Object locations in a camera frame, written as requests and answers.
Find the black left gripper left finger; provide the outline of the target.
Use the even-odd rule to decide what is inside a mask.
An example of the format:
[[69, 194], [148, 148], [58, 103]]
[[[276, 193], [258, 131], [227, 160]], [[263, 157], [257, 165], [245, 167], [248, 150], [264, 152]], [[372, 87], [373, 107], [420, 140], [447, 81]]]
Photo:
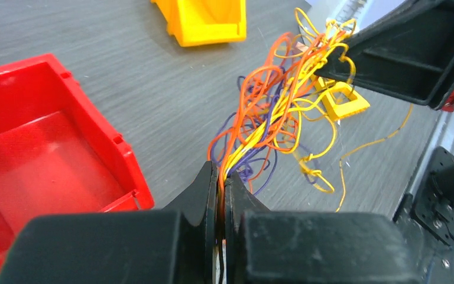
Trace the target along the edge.
[[214, 283], [217, 175], [204, 163], [161, 209], [34, 218], [0, 283]]

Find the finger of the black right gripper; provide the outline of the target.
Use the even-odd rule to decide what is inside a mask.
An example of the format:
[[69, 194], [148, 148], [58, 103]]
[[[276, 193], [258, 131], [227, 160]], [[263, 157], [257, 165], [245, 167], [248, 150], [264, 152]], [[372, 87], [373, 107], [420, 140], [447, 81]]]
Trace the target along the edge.
[[454, 1], [404, 1], [346, 44], [355, 86], [440, 109], [454, 61]]

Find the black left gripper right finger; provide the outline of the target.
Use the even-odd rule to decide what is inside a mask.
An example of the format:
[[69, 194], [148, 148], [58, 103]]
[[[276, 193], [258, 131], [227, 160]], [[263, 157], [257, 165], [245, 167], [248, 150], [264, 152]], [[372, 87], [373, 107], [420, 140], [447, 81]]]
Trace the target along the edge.
[[225, 183], [228, 283], [420, 283], [400, 230], [366, 212], [272, 211]]

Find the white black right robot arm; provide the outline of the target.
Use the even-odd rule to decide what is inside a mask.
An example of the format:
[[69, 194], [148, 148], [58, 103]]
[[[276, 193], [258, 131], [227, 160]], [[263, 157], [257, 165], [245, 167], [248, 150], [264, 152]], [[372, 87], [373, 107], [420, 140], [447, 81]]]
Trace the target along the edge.
[[[454, 111], [454, 1], [397, 1], [348, 40], [359, 87]], [[454, 283], [454, 155], [436, 147], [391, 222], [331, 219], [352, 236], [303, 276], [307, 283]]]

